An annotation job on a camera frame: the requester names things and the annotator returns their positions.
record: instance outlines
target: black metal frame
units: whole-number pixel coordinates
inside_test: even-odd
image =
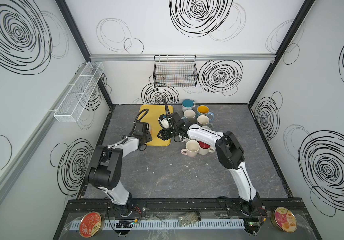
[[[253,93],[251,100],[249,100],[249,105],[252,106],[256,99],[258,98],[259,94],[263,90],[264,86],[266,85],[268,79],[270,78],[271,74],[274,72],[276,66],[280,62],[283,54],[285,53],[285,50],[287,49],[288,45],[290,44],[291,40],[294,38],[295,33],[299,29],[301,23],[303,22],[305,16],[308,14],[309,10],[311,9],[313,3],[315,0],[305,0],[302,7],[300,8],[298,14],[296,15],[294,21],[292,22],[292,25],[290,29],[288,30],[287,34],[285,35],[282,43],[280,44],[280,47],[278,48],[276,52],[276,58],[275,61],[270,64],[266,70],[266,72],[263,75],[263,78],[261,79],[259,85],[257,86],[255,92]]]
[[[239,203],[239,199],[133,199],[133,205],[141,209],[142,217],[148,217],[151,214],[157,213],[170,213],[170,212],[187,212],[187,211],[200,211],[200,212],[215,212],[224,213],[229,217],[242,217],[253,218],[259,216],[258,213],[253,216],[245,216],[240,211],[233,210],[234,206]],[[311,216],[305,207],[301,198],[265,198],[262,199],[267,211],[274,211],[277,207],[285,207],[291,210],[301,210],[304,217],[312,228],[315,237],[322,239]],[[133,219],[128,216],[121,217],[114,209],[111,209],[111,202],[109,199],[73,199],[69,200],[65,207],[64,213],[57,227],[53,240],[57,240],[64,228],[68,215],[70,213],[88,213],[96,211],[104,213],[105,217],[114,217],[117,219]]]
[[[300,24],[303,22],[304,17],[307,15],[309,9],[311,8],[312,4],[315,0],[305,0],[302,7],[300,8],[300,11],[298,12],[294,22],[292,23],[289,31],[287,32],[283,42],[281,43],[277,53],[275,61],[267,68],[263,78],[261,79],[258,87],[256,88],[251,100],[249,103],[231,103],[231,105],[247,105],[248,108],[251,110],[251,106],[253,103],[255,103],[256,99],[258,98],[259,94],[261,93],[264,85],[268,81],[269,77],[271,76],[272,72],[274,71],[275,67],[280,61],[280,58],[284,54],[287,46],[289,45],[291,39],[295,35],[296,31],[298,30]],[[67,22],[69,29],[71,33],[73,34],[73,37],[83,54],[86,61],[90,61],[90,53],[81,37],[81,34],[76,26],[76,23],[70,13],[70,10],[65,3],[65,0],[56,0],[57,5],[60,8],[61,13],[63,14],[63,17],[65,21]],[[106,102],[111,109],[111,112],[107,115],[106,121],[104,123],[104,126],[102,128],[102,131],[100,133],[99,139],[98,139],[98,145],[103,143],[107,127],[109,125],[109,122],[111,120],[111,116],[115,109],[115,104],[112,103],[107,90],[102,83],[101,80],[98,81],[99,89],[101,90],[104,98],[106,99]],[[265,207],[267,210],[272,211],[276,207],[287,207],[290,209],[300,209],[303,210],[305,213],[305,217],[307,221],[309,222],[311,228],[313,229],[315,236],[317,239],[321,239],[321,236],[319,235],[318,230],[316,229],[313,220],[311,219],[306,207],[304,206],[303,201],[300,198],[293,197],[292,192],[280,170],[280,167],[275,159],[275,156],[273,155],[273,152],[266,140],[266,138],[263,135],[262,129],[258,122],[256,121],[256,117],[254,116],[253,112],[251,111],[251,115],[255,121],[256,127],[259,130],[259,133],[264,141],[264,144],[266,146],[266,149],[271,157],[271,160],[275,166],[275,169],[282,180],[282,184],[284,186],[284,189],[286,193],[288,194],[289,198],[269,198],[269,199],[262,199]],[[90,212],[90,211],[97,211],[97,212],[107,212],[107,207],[110,204],[109,199],[83,199],[83,195],[85,194],[85,191],[87,189],[87,182],[84,180],[83,184],[80,188],[80,191],[78,193],[77,199],[69,200],[68,204],[64,210],[64,213],[62,215],[62,218],[60,220],[60,223],[58,225],[57,231],[55,233],[54,239],[58,239],[61,231],[65,225],[66,219],[68,217],[69,213],[83,213],[83,212]],[[246,218],[246,216],[242,215],[242,213],[232,210],[232,204],[235,204],[239,201],[239,199],[133,199],[133,203],[135,206],[139,206],[139,208],[142,209],[142,207],[146,207],[146,212],[181,212],[181,211],[192,211],[192,210],[200,210],[200,211],[223,211],[226,212],[228,216],[242,216],[243,218]],[[109,216],[117,216],[113,211],[110,211]]]
[[[75,41],[78,45],[78,48],[80,49],[81,54],[83,55],[84,59],[86,61],[91,61],[91,54],[89,53],[87,45],[85,44],[85,42],[81,36],[81,33],[77,28],[76,22],[73,19],[72,14],[70,13],[70,10],[68,8],[67,3],[65,2],[65,0],[56,0],[56,3],[59,6],[59,9],[62,13],[62,16],[64,17],[65,21],[68,24],[69,30],[72,33],[73,38],[75,39]],[[105,98],[105,101],[108,104],[108,107],[110,109],[112,109],[112,107],[113,107],[112,100],[109,97],[108,91],[105,88],[101,79],[99,79],[99,81],[98,81],[98,86],[99,86],[99,89],[100,89],[103,97]]]

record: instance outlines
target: white mug handle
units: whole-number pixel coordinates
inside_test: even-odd
[[[183,155],[186,155],[186,156],[188,156],[188,154],[187,154],[187,150],[184,148],[184,149],[182,149],[181,151],[180,151]]]

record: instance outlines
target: yellow tray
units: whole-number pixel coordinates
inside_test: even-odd
[[[141,105],[139,112],[145,108],[148,108],[149,112],[141,119],[141,122],[148,122],[148,124],[150,125],[150,133],[152,136],[152,141],[147,142],[146,144],[148,146],[168,146],[171,143],[170,139],[163,141],[157,137],[159,131],[161,130],[158,119],[160,115],[165,114],[165,106],[143,104]],[[170,113],[173,113],[173,107],[171,105],[168,105],[168,109]]]

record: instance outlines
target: black wire basket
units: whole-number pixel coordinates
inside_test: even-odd
[[[196,55],[155,55],[153,81],[155,87],[196,87],[198,73]]]

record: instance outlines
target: cup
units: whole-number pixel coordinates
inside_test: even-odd
[[[209,111],[209,108],[207,106],[201,105],[197,107],[197,115],[205,115],[205,116],[212,116],[211,119],[209,120],[212,122],[215,119],[215,115]]]
[[[189,140],[186,144],[185,144],[185,148],[182,149],[180,152],[183,155],[187,155],[188,157],[194,157],[197,155],[198,150],[200,149],[200,145],[198,144],[197,141],[195,140]]]
[[[198,144],[199,144],[198,153],[201,155],[206,155],[209,152],[215,152],[215,149],[211,145],[206,144],[205,142],[198,141]]]
[[[196,116],[196,113],[194,110],[188,109],[184,111],[184,117],[182,117],[181,119],[184,120],[184,122],[187,122],[188,118],[194,118]]]
[[[182,103],[181,108],[182,108],[183,112],[185,112],[188,109],[192,110],[194,108],[194,106],[196,106],[195,101],[193,101],[191,99],[185,99]]]
[[[196,118],[187,118],[185,123],[192,123],[193,124],[198,124]]]
[[[207,126],[207,127],[213,127],[212,123],[209,123],[209,118],[205,115],[201,115],[197,118],[197,122],[198,125],[203,127],[203,126]]]

